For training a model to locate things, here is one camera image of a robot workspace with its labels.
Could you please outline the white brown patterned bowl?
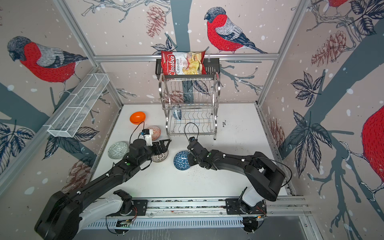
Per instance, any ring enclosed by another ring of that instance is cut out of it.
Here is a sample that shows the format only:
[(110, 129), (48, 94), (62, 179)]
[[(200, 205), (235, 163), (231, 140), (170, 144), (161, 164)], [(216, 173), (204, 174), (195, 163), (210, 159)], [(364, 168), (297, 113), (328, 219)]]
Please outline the white brown patterned bowl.
[(164, 161), (168, 157), (168, 155), (169, 155), (169, 151), (166, 151), (165, 153), (152, 156), (151, 160), (155, 163), (160, 163)]

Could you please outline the blue geometric upturned bowl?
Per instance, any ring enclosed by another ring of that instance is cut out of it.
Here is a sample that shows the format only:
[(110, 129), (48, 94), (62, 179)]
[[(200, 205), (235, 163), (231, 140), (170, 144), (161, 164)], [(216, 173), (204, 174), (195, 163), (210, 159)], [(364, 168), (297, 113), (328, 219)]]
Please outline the blue geometric upturned bowl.
[(188, 170), (191, 166), (188, 160), (189, 151), (180, 151), (174, 157), (174, 166), (180, 171)]

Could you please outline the blue floral ceramic bowl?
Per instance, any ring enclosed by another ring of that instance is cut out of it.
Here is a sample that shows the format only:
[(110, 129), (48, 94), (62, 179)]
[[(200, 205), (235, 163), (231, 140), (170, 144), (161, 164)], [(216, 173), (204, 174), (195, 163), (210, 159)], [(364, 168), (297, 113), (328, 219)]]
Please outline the blue floral ceramic bowl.
[(180, 121), (183, 118), (182, 110), (180, 108), (173, 109), (173, 117), (176, 121)]

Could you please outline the stainless steel dish rack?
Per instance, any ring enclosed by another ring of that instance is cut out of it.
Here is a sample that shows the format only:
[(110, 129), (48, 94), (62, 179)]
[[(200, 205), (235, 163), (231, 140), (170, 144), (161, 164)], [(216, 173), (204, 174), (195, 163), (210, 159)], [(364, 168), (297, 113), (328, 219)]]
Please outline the stainless steel dish rack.
[[(212, 135), (217, 139), (218, 109), (221, 96), (220, 75), (200, 75), (184, 80), (159, 81), (159, 95), (165, 113), (167, 135)], [(176, 121), (173, 109), (183, 118)]]

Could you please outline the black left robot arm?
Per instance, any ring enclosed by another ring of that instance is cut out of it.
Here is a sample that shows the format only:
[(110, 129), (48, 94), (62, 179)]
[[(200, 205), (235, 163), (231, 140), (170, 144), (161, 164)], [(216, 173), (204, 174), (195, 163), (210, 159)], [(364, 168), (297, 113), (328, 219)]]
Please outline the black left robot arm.
[(144, 139), (134, 140), (128, 153), (106, 173), (78, 189), (53, 194), (37, 220), (35, 232), (44, 240), (71, 240), (84, 227), (110, 214), (137, 217), (138, 209), (126, 191), (114, 191), (105, 200), (99, 197), (131, 179), (152, 156), (166, 153), (170, 142), (160, 140), (147, 146)]

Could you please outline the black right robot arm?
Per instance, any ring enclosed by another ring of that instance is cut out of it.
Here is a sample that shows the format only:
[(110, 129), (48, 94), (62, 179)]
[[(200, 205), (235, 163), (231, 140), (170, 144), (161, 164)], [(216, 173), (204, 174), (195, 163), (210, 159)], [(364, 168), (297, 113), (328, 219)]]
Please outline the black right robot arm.
[(263, 153), (237, 156), (219, 150), (208, 151), (194, 137), (189, 138), (188, 150), (191, 152), (188, 156), (190, 166), (199, 165), (207, 170), (226, 170), (242, 174), (263, 199), (271, 202), (277, 200), (286, 175)]

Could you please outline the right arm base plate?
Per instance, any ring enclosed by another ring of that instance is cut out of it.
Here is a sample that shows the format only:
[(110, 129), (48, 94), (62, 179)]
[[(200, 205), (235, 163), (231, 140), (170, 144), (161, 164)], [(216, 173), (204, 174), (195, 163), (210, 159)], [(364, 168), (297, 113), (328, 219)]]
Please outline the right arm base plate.
[(265, 200), (258, 202), (255, 206), (247, 205), (243, 200), (229, 198), (225, 199), (225, 209), (228, 215), (266, 215), (267, 206)]

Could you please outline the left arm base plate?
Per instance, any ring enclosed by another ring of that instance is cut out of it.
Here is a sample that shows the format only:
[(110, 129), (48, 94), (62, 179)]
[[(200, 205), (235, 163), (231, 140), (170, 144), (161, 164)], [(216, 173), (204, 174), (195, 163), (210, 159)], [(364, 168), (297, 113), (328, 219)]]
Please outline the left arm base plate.
[(148, 200), (133, 199), (130, 203), (123, 202), (122, 207), (116, 213), (108, 215), (108, 217), (141, 217), (146, 215)]

